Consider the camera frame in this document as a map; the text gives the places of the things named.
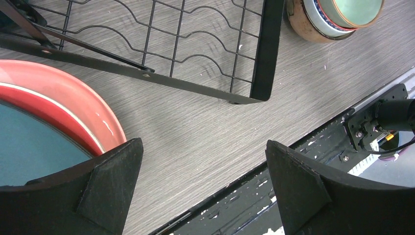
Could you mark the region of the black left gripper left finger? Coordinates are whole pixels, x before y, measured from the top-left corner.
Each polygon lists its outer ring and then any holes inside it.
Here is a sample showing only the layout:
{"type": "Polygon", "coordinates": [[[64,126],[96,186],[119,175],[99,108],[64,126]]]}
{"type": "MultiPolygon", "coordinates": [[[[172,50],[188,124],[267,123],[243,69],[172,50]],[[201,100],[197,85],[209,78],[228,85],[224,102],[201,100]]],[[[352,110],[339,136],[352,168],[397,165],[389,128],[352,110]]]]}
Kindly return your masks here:
{"type": "Polygon", "coordinates": [[[122,234],[142,158],[142,140],[134,138],[23,186],[2,186],[1,234],[122,234]]]}

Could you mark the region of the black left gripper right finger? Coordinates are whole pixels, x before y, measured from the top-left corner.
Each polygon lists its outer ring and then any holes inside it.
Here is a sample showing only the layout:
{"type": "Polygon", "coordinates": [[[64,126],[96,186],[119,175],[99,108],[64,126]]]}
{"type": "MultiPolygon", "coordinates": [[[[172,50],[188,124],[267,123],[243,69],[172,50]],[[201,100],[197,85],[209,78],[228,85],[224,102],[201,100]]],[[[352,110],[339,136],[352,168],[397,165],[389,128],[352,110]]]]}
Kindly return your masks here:
{"type": "Polygon", "coordinates": [[[415,190],[360,178],[277,141],[266,160],[287,235],[412,235],[415,190]]]}

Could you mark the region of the light green bowl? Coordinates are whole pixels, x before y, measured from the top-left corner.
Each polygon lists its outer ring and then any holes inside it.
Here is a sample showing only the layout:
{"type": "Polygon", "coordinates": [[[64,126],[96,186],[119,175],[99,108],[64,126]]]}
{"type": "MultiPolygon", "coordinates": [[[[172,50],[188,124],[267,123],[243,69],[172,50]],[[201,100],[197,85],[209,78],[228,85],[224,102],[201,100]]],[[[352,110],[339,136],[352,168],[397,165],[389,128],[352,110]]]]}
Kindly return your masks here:
{"type": "Polygon", "coordinates": [[[367,27],[380,15],[383,0],[321,0],[326,15],[337,25],[349,28],[367,27]]]}

